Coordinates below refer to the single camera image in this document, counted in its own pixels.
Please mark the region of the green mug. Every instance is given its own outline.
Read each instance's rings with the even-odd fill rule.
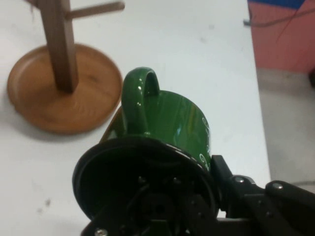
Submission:
[[[126,136],[152,138],[177,147],[209,170],[210,130],[204,114],[187,98],[160,90],[150,68],[136,68],[127,74],[121,109],[101,142]]]
[[[160,90],[152,69],[134,69],[124,81],[122,106],[100,143],[75,167],[77,202],[94,219],[122,196],[137,196],[144,179],[150,186],[186,179],[214,206],[209,139],[209,125],[193,102]]]

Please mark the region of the wooden mug tree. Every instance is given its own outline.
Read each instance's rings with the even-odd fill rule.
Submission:
[[[119,103],[122,77],[107,56],[74,43],[72,20],[123,10],[125,4],[71,10],[70,0],[26,1],[41,12],[47,46],[14,65],[7,86],[11,102],[47,131],[70,134],[101,125]]]

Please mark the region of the round wooden base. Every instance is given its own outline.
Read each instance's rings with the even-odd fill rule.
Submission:
[[[76,45],[79,84],[74,93],[57,90],[46,46],[24,55],[9,75],[15,109],[33,125],[62,134],[88,131],[117,107],[123,80],[116,65],[96,49]]]

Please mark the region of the white table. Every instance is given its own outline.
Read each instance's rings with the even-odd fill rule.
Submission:
[[[103,1],[73,0],[72,7],[94,3]],[[264,187],[270,175],[248,17],[246,0],[126,0],[124,12],[75,20],[74,35],[109,55],[123,76],[153,68],[161,89],[204,112],[212,154]],[[21,56],[45,44],[41,18],[22,0],[1,0],[0,25],[0,235],[78,236],[89,220],[73,196],[72,172],[108,123],[59,136],[24,121],[6,82]]]

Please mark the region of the floor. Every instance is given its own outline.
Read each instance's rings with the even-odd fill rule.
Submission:
[[[258,69],[272,180],[315,193],[315,89],[307,75]]]

